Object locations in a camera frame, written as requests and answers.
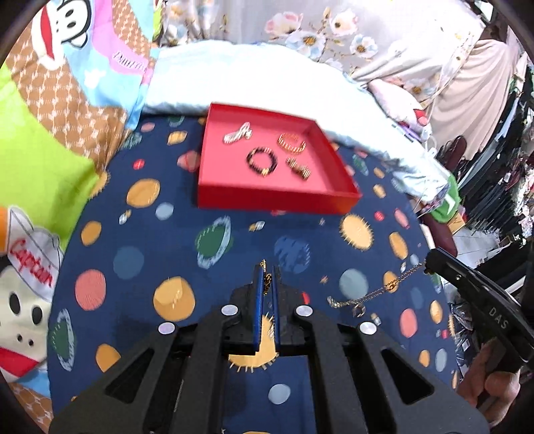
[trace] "gold chain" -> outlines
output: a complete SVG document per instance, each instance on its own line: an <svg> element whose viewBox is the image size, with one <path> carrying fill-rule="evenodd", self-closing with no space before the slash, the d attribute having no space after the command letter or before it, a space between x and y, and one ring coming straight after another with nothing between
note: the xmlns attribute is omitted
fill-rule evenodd
<svg viewBox="0 0 534 434"><path fill-rule="evenodd" d="M352 309L352 312L354 313L355 316L361 317L365 314L364 303L372 300L373 298L381 296L382 294L386 292L392 292L396 286L398 286L406 278L410 277L413 273L415 273L422 266L423 264L420 264L420 263L417 265L414 265L408 271L405 271L404 273L402 273L400 277L392 280L389 283L386 283L384 286L382 286L381 288L378 288L376 291L373 291L361 298L358 298L357 300L336 301L331 296L328 296L326 300L328 301L328 304L330 305L330 307L333 307L334 309L339 309L340 307L345 307L345 306L354 306L354 308Z"/></svg>
<svg viewBox="0 0 534 434"><path fill-rule="evenodd" d="M266 296L271 287L272 275L271 273L267 273L267 262L265 259L260 262L260 267L263 268L263 295Z"/></svg>

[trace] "polka dot fabric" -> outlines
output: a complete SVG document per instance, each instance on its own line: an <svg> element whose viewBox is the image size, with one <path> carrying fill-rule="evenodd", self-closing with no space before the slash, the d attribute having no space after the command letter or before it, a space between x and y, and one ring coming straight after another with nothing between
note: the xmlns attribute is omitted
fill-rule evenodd
<svg viewBox="0 0 534 434"><path fill-rule="evenodd" d="M50 315L54 412L162 323L194 323L225 304L262 259L280 266L283 280L302 292L303 303L339 322L373 321L414 361L452 385L456 364L446 332L448 307L441 287L428 276L417 272L369 301L362 319L326 301L372 292L428 253L387 169L373 156L338 148L364 195L346 216L200 210L194 197L204 121L140 122L135 134L141 140L112 160L85 207ZM246 150L247 143L238 146ZM267 321L267 308L264 313ZM258 356L261 363L229 362L225 433L314 433L307 361L276 358L269 348ZM66 359L69 364L62 364Z"/></svg>

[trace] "human hand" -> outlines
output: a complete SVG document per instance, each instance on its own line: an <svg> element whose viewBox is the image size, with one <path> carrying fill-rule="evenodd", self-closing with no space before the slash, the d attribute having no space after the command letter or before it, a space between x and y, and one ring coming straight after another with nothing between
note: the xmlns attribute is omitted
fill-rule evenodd
<svg viewBox="0 0 534 434"><path fill-rule="evenodd" d="M497 398L484 412L484 417L492 427L502 422L520 389L519 372L516 374L494 372L486 377L486 364L495 342L490 341L482 347L457 390L458 395L473 407L477 406L478 397L484 390L490 396Z"/></svg>

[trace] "floor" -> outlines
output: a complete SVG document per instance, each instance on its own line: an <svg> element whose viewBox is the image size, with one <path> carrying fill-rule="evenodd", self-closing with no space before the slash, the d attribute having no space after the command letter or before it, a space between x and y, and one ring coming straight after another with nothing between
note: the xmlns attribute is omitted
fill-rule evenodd
<svg viewBox="0 0 534 434"><path fill-rule="evenodd" d="M476 268L499 243L495 232L487 234L467 228L460 229L453 238L458 249L458 260L471 268Z"/></svg>

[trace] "red box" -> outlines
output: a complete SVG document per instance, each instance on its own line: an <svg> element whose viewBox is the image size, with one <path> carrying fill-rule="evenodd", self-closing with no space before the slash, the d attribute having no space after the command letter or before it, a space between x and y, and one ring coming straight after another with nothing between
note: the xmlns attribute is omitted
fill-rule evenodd
<svg viewBox="0 0 534 434"><path fill-rule="evenodd" d="M224 135L239 130L245 122L250 122L252 137L225 144ZM304 140L305 150L300 154L284 150L278 144L282 133L297 134L295 145ZM277 168L266 177L251 170L246 161L257 147L272 149L278 160ZM286 164L288 157L308 166L311 175L306 181ZM271 160L257 153L254 163L269 167ZM257 108L210 105L200 158L200 208L346 214L361 197L315 121Z"/></svg>

